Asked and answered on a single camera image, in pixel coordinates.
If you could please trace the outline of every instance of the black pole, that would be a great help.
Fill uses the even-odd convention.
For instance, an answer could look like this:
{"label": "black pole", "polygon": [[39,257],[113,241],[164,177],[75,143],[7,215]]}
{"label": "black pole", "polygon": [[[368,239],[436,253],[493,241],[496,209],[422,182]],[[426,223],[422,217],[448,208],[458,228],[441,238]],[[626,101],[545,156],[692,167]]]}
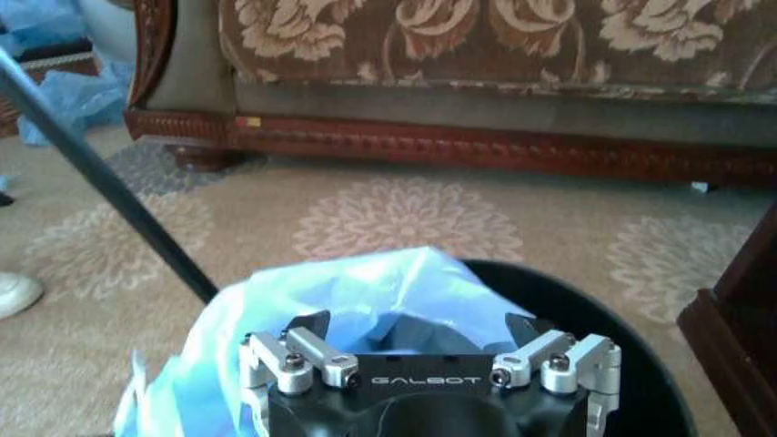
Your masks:
{"label": "black pole", "polygon": [[219,289],[128,190],[113,170],[91,149],[87,141],[53,116],[53,111],[37,86],[3,49],[0,49],[0,91],[21,113],[35,122],[89,184],[100,191],[124,220],[165,260],[179,278],[199,298],[208,303]]}

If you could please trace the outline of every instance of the black trash bin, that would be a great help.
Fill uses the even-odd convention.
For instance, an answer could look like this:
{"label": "black trash bin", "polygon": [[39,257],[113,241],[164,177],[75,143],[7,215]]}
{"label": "black trash bin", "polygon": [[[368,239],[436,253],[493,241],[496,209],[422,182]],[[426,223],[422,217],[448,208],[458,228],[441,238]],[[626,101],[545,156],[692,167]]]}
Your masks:
{"label": "black trash bin", "polygon": [[576,337],[608,336],[620,346],[620,408],[606,419],[606,435],[697,435],[688,405],[669,371],[625,321],[562,281],[521,266],[465,261],[484,284]]}

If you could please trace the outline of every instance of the floral upholstery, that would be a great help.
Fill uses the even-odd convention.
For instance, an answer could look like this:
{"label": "floral upholstery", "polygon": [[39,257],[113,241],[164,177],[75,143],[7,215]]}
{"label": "floral upholstery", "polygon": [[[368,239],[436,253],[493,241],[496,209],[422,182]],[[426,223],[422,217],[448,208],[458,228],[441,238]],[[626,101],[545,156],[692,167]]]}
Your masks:
{"label": "floral upholstery", "polygon": [[221,0],[243,79],[777,105],[777,0]]}

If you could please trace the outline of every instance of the floor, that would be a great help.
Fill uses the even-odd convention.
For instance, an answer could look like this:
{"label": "floor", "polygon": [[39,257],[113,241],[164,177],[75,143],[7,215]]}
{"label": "floor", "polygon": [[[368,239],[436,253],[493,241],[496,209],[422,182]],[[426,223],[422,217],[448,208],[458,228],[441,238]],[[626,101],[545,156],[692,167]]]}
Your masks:
{"label": "floor", "polygon": [[[88,139],[220,286],[268,266],[424,244],[522,262],[633,324],[700,434],[737,435],[674,319],[716,282],[769,193],[284,158],[192,175],[121,127]],[[0,140],[0,174],[16,176],[19,199],[0,208],[0,269],[48,289],[0,321],[0,433],[107,432],[129,352],[156,370],[201,304],[55,149]]]}

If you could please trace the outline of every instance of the blue plastic bag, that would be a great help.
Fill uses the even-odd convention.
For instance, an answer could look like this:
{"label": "blue plastic bag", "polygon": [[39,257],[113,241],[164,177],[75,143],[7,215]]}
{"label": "blue plastic bag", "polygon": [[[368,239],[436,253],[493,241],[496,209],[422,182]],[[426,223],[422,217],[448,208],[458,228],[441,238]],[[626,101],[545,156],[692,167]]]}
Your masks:
{"label": "blue plastic bag", "polygon": [[[103,59],[99,76],[51,70],[40,84],[60,120],[80,135],[89,127],[121,123],[135,66]],[[25,144],[49,146],[47,137],[25,116],[19,118],[20,137]]]}
{"label": "blue plastic bag", "polygon": [[87,36],[72,0],[3,0],[0,20],[8,31],[0,44],[12,56],[27,49],[69,43]]}
{"label": "blue plastic bag", "polygon": [[[280,335],[294,316],[320,310],[332,313],[326,342],[353,353],[382,351],[390,331],[392,344],[417,352],[474,353],[489,345],[508,351],[514,343],[504,314],[529,315],[432,248],[261,270],[219,293],[181,355],[148,387],[133,354],[116,436],[255,435],[240,404],[239,343],[249,331]],[[421,330],[414,319],[429,321]]]}

